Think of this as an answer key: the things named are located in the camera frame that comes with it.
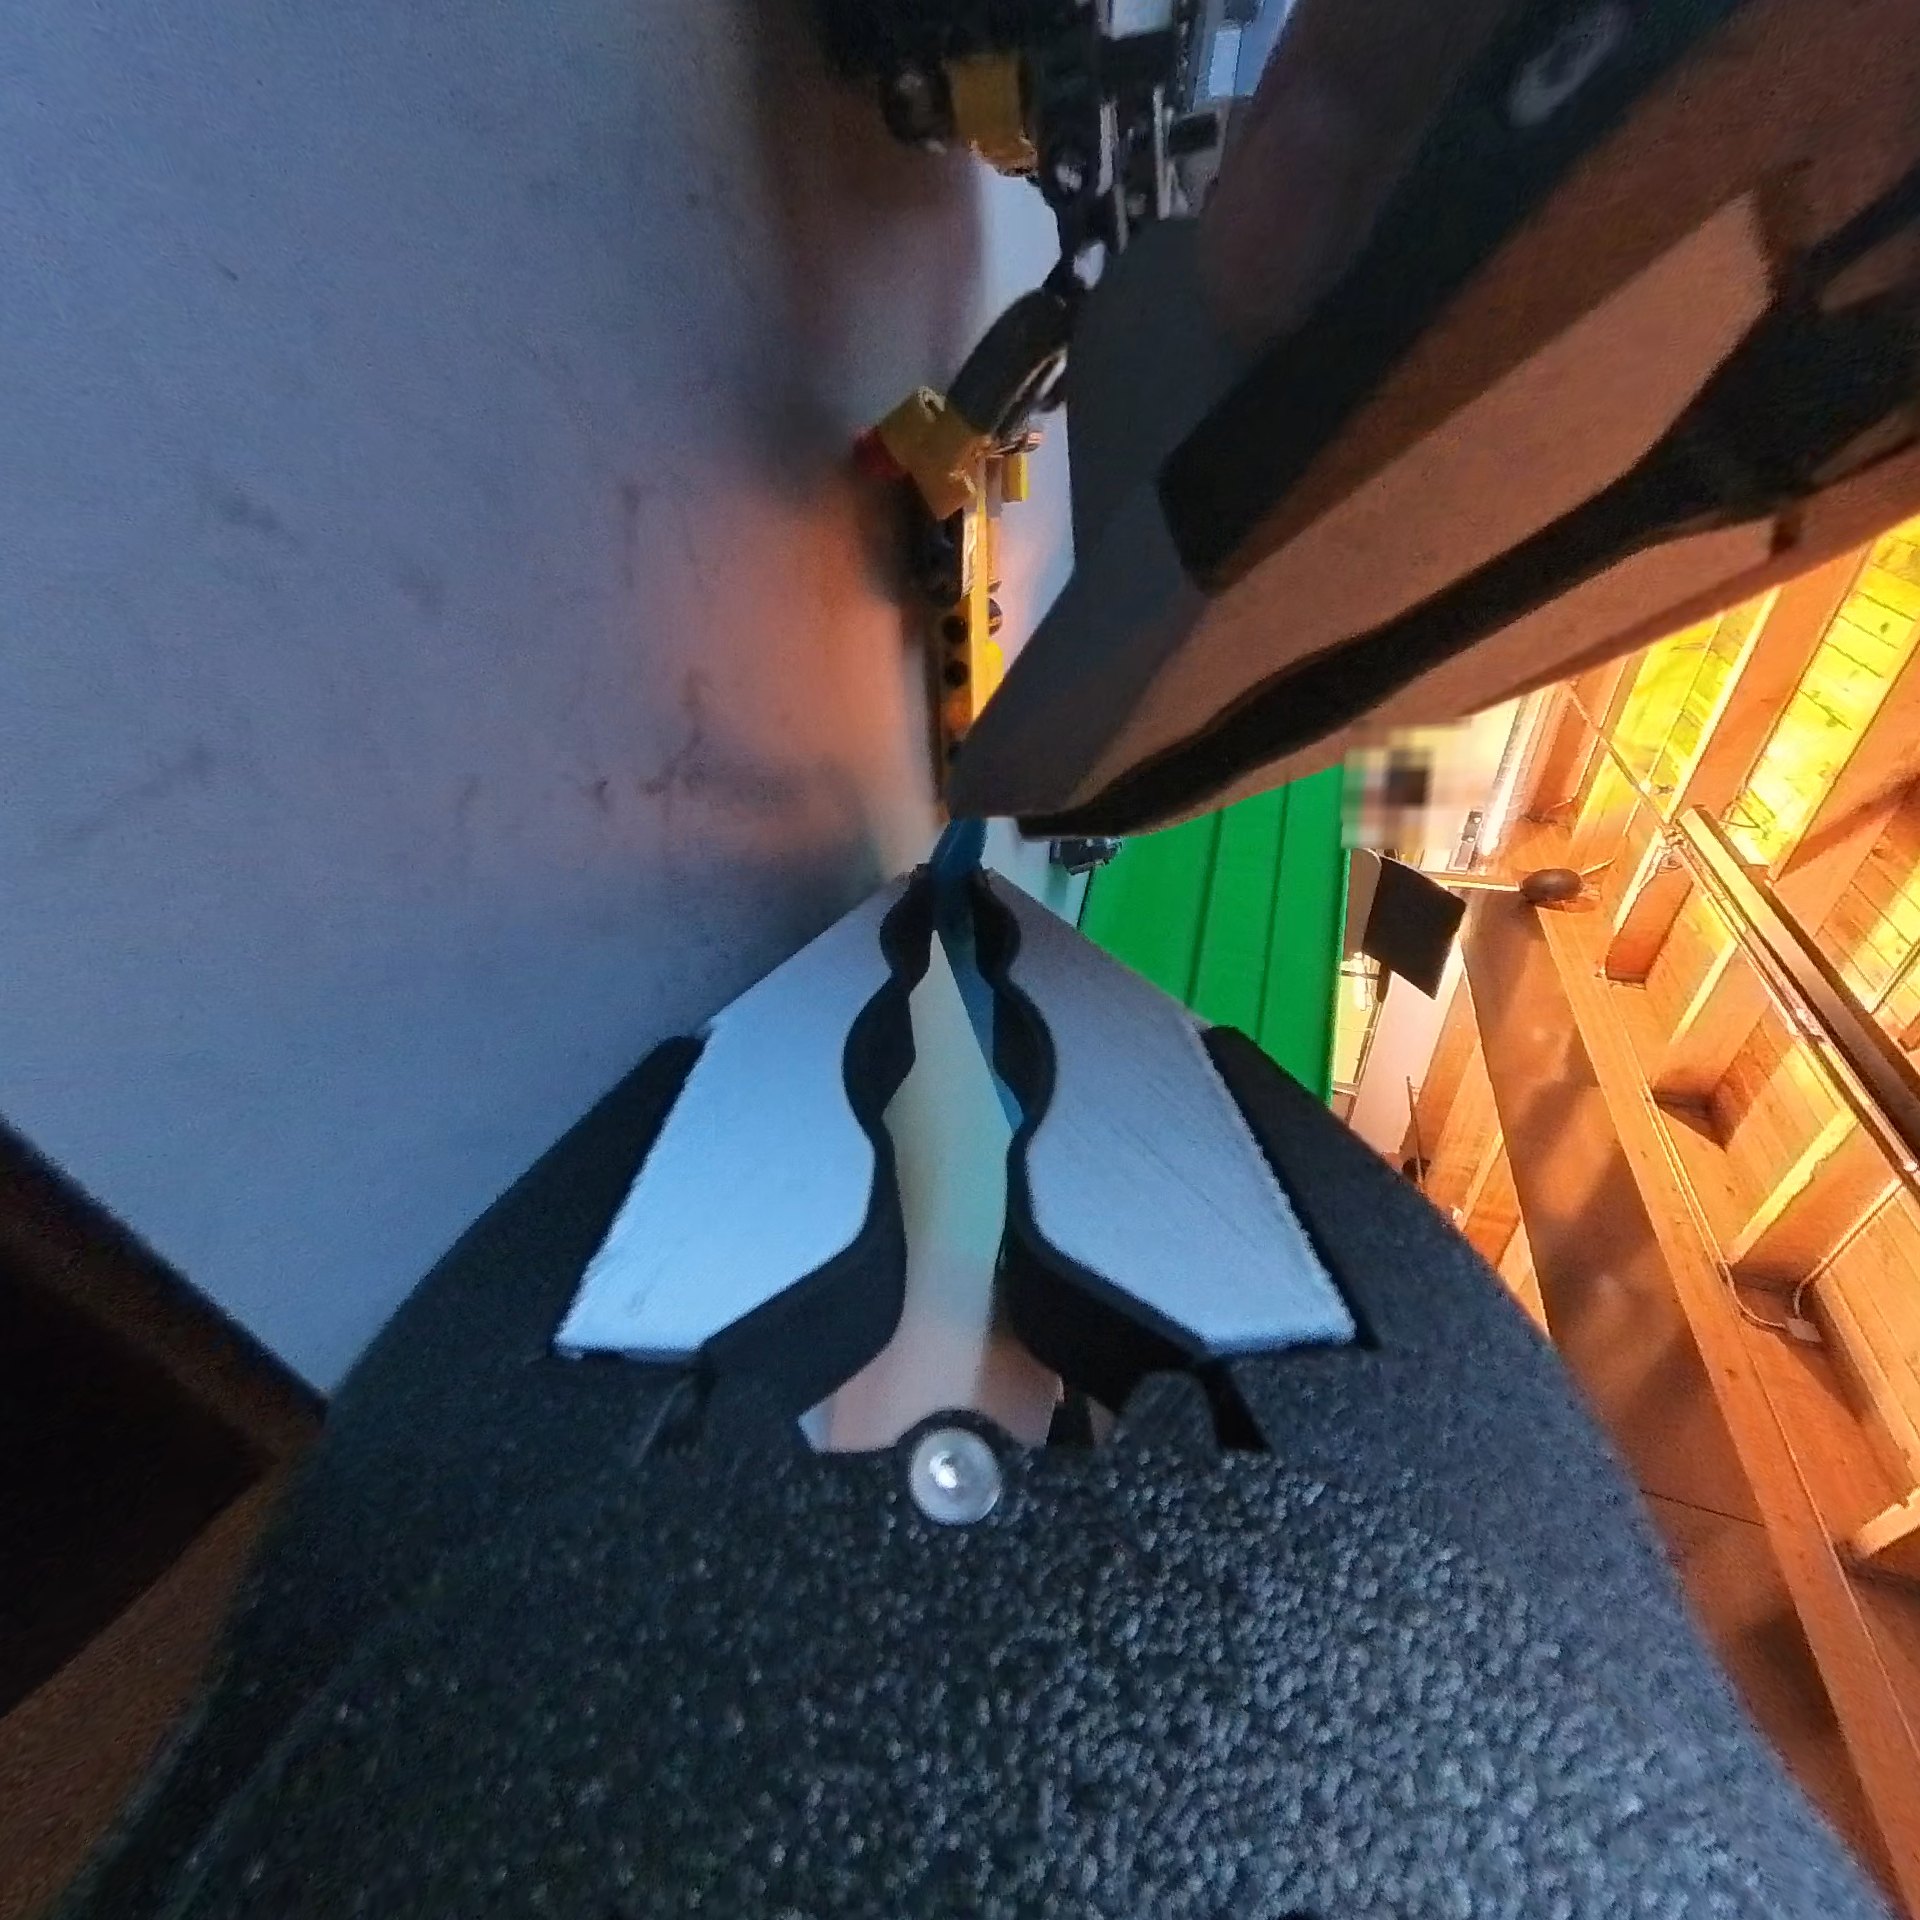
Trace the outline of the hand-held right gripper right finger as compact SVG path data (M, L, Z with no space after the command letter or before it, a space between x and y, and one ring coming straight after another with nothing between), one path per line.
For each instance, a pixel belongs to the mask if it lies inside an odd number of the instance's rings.
M1005 874L974 874L992 1063L1015 1100L1003 1292L1036 1355L1336 1348L1354 1317L1207 1029Z

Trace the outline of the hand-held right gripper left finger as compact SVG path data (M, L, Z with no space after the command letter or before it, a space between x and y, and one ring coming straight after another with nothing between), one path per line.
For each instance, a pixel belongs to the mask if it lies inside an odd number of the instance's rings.
M557 1355L864 1362L890 1338L903 1233L886 1118L918 1059L918 983L912 871L698 1033Z

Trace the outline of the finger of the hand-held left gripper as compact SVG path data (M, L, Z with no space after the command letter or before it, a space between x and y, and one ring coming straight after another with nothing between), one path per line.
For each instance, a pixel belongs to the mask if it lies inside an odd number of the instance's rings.
M1784 515L1784 562L1828 562L1915 515L1915 455L1887 455Z
M1753 192L1686 219L1656 251L1577 292L1572 240L1514 293L1468 301L1415 365L1311 456L1281 546L1217 588L1176 554L1160 467L1254 370L1202 296L1202 224L1168 223L1096 282L1067 352L1073 562L947 778L955 820L1028 837L1135 832L1320 774L1393 731L1439 727L1577 672L1656 613L1739 579L1761 535L1686 538L1679 557L1606 562L1599 584L1509 613L1402 691L1332 670L1332 717L1303 745L1226 748L1239 695L1457 588L1620 481L1764 316L1773 251Z

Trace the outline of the green storage bin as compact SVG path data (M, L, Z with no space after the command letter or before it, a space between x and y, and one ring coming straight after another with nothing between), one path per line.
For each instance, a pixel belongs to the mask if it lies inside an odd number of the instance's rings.
M1316 1100L1332 1098L1336 978L1348 856L1341 772L1329 769L1128 837L1089 874L1076 924L1207 1027L1260 1046Z

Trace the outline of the blue brick separator tool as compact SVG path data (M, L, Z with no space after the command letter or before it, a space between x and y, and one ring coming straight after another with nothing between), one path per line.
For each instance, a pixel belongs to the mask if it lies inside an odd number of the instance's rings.
M964 1003L975 1053L987 1066L988 1088L998 1100L1010 1132L1017 1132L1022 1100L998 1069L995 966L1003 965L1010 922L995 887L988 884L983 851L983 820L952 820L932 844L932 932L940 933L947 970L952 973L952 985Z

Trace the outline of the black perforated brick model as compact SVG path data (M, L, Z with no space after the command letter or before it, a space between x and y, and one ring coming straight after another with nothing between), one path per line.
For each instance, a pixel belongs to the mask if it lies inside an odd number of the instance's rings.
M1064 402L1089 254L1110 264L1177 209L1177 161L1217 147L1217 114L1183 104L1194 3L841 3L838 23L900 147L964 150L1033 187L1057 240L1051 271L983 331L949 384L907 393L855 442L855 463L900 498L932 652L932 527L974 500L988 455L1026 442L1033 456ZM932 743L940 784L955 757L940 765Z

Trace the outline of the yellow perforated beam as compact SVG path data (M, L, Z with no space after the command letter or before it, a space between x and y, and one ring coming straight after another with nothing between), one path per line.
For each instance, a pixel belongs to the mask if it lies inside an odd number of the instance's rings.
M940 765L955 757L975 716L1003 684L1003 511L1028 498L1028 444L983 463L974 500L932 527L925 599L932 613L930 702Z

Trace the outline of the grey desk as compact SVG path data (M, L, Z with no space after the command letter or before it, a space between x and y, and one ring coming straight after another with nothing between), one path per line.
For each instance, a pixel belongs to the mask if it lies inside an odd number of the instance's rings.
M851 442L1051 257L790 3L2 3L2 1118L335 1389L930 849Z

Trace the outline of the black square hanging panel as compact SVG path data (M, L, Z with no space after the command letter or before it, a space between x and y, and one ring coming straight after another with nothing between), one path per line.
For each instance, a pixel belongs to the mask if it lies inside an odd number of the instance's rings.
M1439 998L1465 901L1433 874L1371 849L1348 851L1348 955Z

